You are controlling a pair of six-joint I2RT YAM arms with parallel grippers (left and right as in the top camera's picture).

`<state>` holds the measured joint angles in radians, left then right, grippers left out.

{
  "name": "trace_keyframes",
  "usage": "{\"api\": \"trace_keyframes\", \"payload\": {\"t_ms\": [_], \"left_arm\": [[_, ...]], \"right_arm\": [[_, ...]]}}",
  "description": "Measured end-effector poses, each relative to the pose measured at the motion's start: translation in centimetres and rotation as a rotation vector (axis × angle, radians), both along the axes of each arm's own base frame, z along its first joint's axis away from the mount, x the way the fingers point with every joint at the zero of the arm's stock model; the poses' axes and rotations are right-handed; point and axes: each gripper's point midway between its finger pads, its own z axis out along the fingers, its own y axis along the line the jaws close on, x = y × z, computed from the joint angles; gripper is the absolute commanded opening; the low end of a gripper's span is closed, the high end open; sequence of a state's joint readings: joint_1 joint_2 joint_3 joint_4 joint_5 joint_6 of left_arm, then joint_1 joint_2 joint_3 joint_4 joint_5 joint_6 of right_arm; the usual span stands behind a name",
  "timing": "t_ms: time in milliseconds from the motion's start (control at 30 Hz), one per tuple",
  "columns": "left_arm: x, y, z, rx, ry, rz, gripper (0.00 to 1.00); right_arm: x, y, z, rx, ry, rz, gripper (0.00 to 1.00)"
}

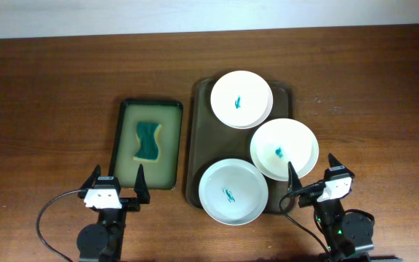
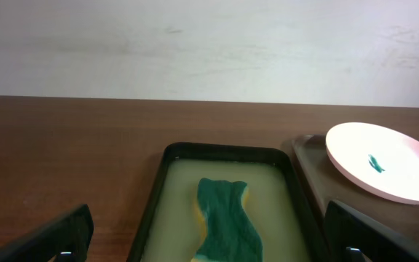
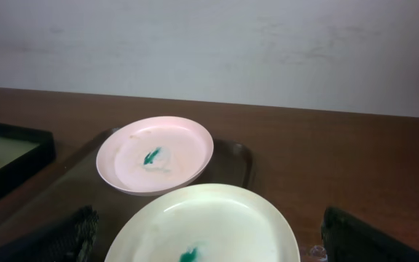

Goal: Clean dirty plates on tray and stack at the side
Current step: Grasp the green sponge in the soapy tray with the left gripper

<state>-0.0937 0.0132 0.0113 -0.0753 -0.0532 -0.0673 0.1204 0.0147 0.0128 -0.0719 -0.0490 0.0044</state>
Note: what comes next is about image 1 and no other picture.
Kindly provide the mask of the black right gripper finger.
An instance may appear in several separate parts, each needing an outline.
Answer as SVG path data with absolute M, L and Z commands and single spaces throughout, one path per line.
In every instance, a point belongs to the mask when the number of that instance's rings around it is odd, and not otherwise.
M 288 171 L 289 171 L 289 185 L 287 188 L 287 196 L 291 198 L 291 197 L 295 197 L 296 193 L 302 189 L 302 184 L 291 162 L 288 162 Z
M 331 153 L 328 154 L 330 168 L 327 169 L 327 178 L 355 178 L 355 174 L 340 163 Z

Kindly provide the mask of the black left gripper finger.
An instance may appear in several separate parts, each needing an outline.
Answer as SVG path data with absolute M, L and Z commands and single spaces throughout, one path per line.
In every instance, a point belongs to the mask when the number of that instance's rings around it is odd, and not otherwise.
M 145 181 L 144 167 L 142 164 L 139 165 L 137 175 L 134 184 L 134 192 L 137 195 L 137 199 L 141 204 L 149 204 L 151 201 L 151 195 L 149 194 L 148 187 Z
M 97 165 L 92 174 L 85 180 L 85 182 L 82 184 L 82 186 L 79 188 L 80 192 L 78 193 L 78 198 L 84 199 L 87 195 L 87 191 L 91 189 L 95 181 L 101 176 L 101 167 L 100 165 Z

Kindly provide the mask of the green and yellow sponge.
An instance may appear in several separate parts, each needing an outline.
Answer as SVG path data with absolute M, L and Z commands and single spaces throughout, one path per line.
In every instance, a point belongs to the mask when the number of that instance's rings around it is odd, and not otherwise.
M 138 150 L 133 159 L 145 162 L 157 162 L 160 155 L 158 136 L 161 124 L 155 122 L 138 122 L 136 125 L 136 138 Z

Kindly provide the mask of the white plate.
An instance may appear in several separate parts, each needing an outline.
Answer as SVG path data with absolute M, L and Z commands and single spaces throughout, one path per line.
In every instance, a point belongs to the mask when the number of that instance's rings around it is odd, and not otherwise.
M 225 125 L 249 129 L 270 114 L 274 96 L 268 82 L 250 71 L 232 71 L 221 76 L 210 93 L 214 115 Z
M 316 166 L 319 143 L 315 134 L 294 119 L 279 118 L 262 124 L 250 141 L 253 164 L 270 179 L 289 180 L 288 164 L 299 178 Z

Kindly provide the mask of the pale blue plate front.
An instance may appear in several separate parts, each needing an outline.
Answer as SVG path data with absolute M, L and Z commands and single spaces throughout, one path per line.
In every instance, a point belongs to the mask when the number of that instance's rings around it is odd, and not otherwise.
M 200 179 L 198 193 L 204 211 L 229 226 L 254 221 L 268 202 L 264 175 L 241 159 L 223 159 L 210 165 Z

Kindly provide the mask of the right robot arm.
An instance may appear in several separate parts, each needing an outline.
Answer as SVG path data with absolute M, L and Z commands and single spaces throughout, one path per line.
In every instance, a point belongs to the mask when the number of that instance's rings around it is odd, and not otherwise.
M 292 163 L 288 164 L 287 194 L 282 199 L 298 199 L 300 208 L 314 209 L 314 223 L 325 238 L 321 261 L 370 261 L 375 218 L 363 210 L 344 210 L 341 199 L 351 193 L 355 174 L 328 155 L 330 167 L 324 178 L 303 186 Z

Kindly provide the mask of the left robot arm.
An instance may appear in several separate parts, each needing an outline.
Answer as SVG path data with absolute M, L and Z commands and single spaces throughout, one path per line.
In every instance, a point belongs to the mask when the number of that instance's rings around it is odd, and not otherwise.
M 114 176 L 102 176 L 97 166 L 80 187 L 78 197 L 98 213 L 96 223 L 85 226 L 76 240 L 80 261 L 119 261 L 128 212 L 139 212 L 151 196 L 140 165 L 135 179 L 135 197 L 121 198 L 121 185 Z

